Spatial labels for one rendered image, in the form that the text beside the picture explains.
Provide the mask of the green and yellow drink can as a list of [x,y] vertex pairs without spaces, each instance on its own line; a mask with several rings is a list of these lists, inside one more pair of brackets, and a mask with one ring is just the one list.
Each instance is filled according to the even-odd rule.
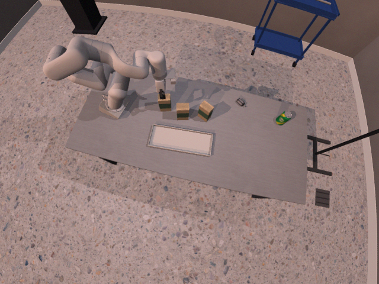
[[284,111],[279,117],[276,118],[276,123],[278,125],[285,124],[292,117],[292,113],[290,111]]

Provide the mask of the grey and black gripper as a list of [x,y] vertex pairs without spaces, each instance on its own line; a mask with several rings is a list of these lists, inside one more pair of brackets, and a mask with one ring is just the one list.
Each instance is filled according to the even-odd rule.
[[155,79],[155,84],[156,84],[156,91],[157,93],[160,94],[160,99],[166,99],[165,97],[165,87],[166,87],[166,80],[156,80]]

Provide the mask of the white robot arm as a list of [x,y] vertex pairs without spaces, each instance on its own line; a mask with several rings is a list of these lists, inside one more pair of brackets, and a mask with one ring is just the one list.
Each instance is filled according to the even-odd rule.
[[[85,68],[88,60],[93,60],[91,69]],[[51,49],[43,72],[51,80],[68,78],[73,83],[98,91],[106,89],[112,73],[108,95],[102,94],[106,98],[102,100],[108,110],[118,112],[124,107],[130,78],[145,79],[149,75],[149,66],[154,79],[170,79],[171,85],[176,84],[175,67],[166,69],[165,55],[159,50],[136,50],[133,65],[129,65],[118,57],[111,44],[76,36],[67,49],[60,45]]]

